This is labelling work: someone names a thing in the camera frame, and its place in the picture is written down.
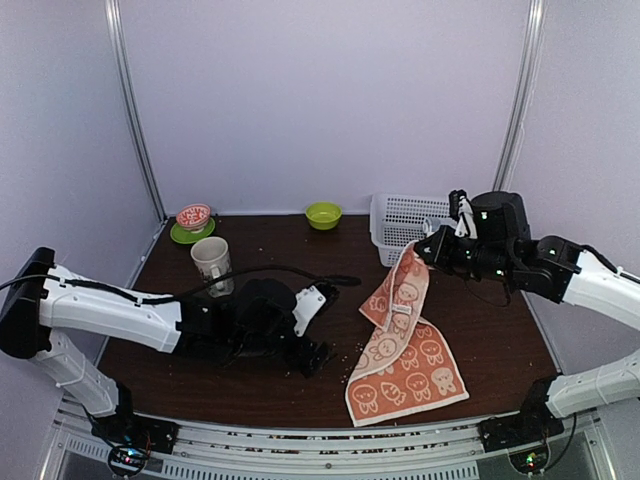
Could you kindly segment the white plastic basket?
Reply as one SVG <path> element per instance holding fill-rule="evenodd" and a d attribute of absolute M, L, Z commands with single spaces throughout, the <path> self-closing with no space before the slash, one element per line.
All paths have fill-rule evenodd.
<path fill-rule="evenodd" d="M 369 232 L 384 267 L 394 266 L 409 242 L 425 237 L 422 223 L 427 217 L 438 218 L 441 225 L 456 225 L 449 216 L 446 197 L 386 193 L 372 196 Z"/>

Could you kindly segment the orange patterned towel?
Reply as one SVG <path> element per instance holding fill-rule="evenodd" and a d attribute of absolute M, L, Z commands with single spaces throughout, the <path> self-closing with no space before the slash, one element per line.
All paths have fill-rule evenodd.
<path fill-rule="evenodd" d="M 430 270 L 408 243 L 359 307 L 374 325 L 346 384 L 352 424 L 364 427 L 470 398 L 442 333 L 422 316 Z"/>

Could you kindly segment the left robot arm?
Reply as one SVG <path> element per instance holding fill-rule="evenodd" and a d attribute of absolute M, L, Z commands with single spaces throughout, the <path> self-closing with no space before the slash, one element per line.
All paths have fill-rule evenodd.
<path fill-rule="evenodd" d="M 175 295 L 126 290 L 76 275 L 34 251 L 1 285 L 1 350 L 38 365 L 84 408 L 91 432 L 112 447 L 170 453 L 174 422 L 140 416 L 130 389 L 103 374 L 65 335 L 82 330 L 160 353 L 226 366 L 238 358 L 280 356 L 310 377 L 329 358 L 326 343 L 306 329 L 337 299 L 337 281 L 303 272 L 310 285 L 293 292 L 271 278 L 211 298 L 202 288 Z"/>

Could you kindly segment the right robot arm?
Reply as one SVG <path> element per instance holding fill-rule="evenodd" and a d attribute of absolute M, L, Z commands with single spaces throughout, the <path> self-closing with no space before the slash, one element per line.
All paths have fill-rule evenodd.
<path fill-rule="evenodd" d="M 429 267 L 463 280 L 495 280 L 507 293 L 536 294 L 556 304 L 595 311 L 639 326 L 639 278 L 614 266 L 594 247 L 549 235 L 534 240 L 522 197 L 492 191 L 449 195 L 456 226 L 443 225 L 414 246 Z M 485 451 L 544 442 L 582 411 L 639 394 L 639 355 L 573 375 L 535 381 L 519 411 L 479 426 Z"/>

